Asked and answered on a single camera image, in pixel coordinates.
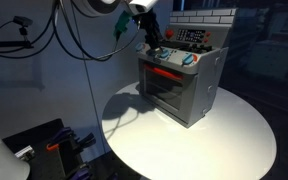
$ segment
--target silver metal panel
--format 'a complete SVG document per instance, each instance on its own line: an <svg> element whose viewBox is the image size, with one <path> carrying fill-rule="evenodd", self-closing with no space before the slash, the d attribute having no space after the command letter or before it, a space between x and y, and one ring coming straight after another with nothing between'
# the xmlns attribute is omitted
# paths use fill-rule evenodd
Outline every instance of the silver metal panel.
<svg viewBox="0 0 288 180"><path fill-rule="evenodd" d="M234 16L222 16L220 23L223 24L233 24Z"/></svg>
<svg viewBox="0 0 288 180"><path fill-rule="evenodd" d="M178 22L189 22L190 17L178 17L177 21Z"/></svg>
<svg viewBox="0 0 288 180"><path fill-rule="evenodd" d="M215 60L219 57L220 53L212 53L200 60L199 78L195 84L195 99L191 111L191 117L202 118L211 108L215 99L218 80L215 71ZM195 119L190 119L189 123L194 124L197 122Z"/></svg>
<svg viewBox="0 0 288 180"><path fill-rule="evenodd" d="M196 16L196 11L184 11L184 16Z"/></svg>
<svg viewBox="0 0 288 180"><path fill-rule="evenodd" d="M220 22L220 16L204 17L204 23L219 23L219 22Z"/></svg>
<svg viewBox="0 0 288 180"><path fill-rule="evenodd" d="M172 12L172 16L183 16L184 15L184 12L183 11L175 11L175 12Z"/></svg>
<svg viewBox="0 0 288 180"><path fill-rule="evenodd" d="M231 15L231 11L231 9L213 10L213 16L229 16Z"/></svg>
<svg viewBox="0 0 288 180"><path fill-rule="evenodd" d="M177 22L177 17L170 17L170 22L171 22L171 23Z"/></svg>
<svg viewBox="0 0 288 180"><path fill-rule="evenodd" d="M197 11L196 16L211 16L212 10L201 10Z"/></svg>
<svg viewBox="0 0 288 180"><path fill-rule="evenodd" d="M204 17L190 17L190 22L194 22L194 23L201 23L203 22Z"/></svg>

